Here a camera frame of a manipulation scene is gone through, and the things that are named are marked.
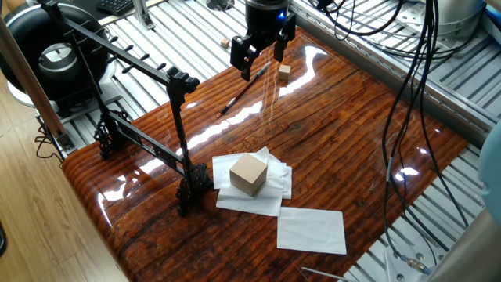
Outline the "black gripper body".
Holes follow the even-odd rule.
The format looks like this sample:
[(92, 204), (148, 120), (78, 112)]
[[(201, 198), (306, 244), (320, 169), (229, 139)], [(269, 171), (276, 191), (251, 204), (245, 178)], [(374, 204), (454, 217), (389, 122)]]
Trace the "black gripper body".
[(246, 0), (245, 17), (247, 36), (251, 45), (271, 45), (282, 30), (286, 18), (288, 0)]

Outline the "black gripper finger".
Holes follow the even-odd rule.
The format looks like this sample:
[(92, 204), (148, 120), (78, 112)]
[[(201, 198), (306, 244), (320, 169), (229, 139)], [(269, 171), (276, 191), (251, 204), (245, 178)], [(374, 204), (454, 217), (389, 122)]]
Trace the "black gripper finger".
[(260, 55), (250, 35), (235, 36), (231, 43), (230, 63), (240, 71), (241, 78), (245, 81), (251, 79), (251, 66)]
[(284, 50), (288, 42), (294, 40), (296, 30), (296, 16), (290, 14), (285, 20), (282, 30), (276, 35), (276, 43), (274, 46), (274, 59), (278, 62), (283, 61)]

